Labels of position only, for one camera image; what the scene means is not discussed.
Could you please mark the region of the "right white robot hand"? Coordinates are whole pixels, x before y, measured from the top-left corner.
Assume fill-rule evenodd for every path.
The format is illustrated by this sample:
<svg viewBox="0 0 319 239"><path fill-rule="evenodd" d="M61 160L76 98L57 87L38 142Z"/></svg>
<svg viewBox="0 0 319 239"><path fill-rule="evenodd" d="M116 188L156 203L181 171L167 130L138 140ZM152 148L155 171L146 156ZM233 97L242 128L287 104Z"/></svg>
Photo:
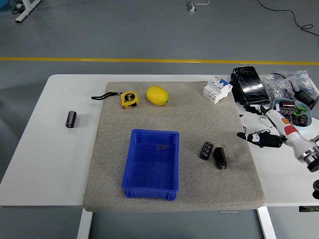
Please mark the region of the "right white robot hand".
<svg viewBox="0 0 319 239"><path fill-rule="evenodd" d="M314 140L302 137L299 131L279 112L263 105L252 105L264 114L276 128L279 135L266 131L247 134L237 133L237 136L259 147L281 147L283 143L293 148L295 157L300 162L310 164L319 158L319 146Z"/></svg>

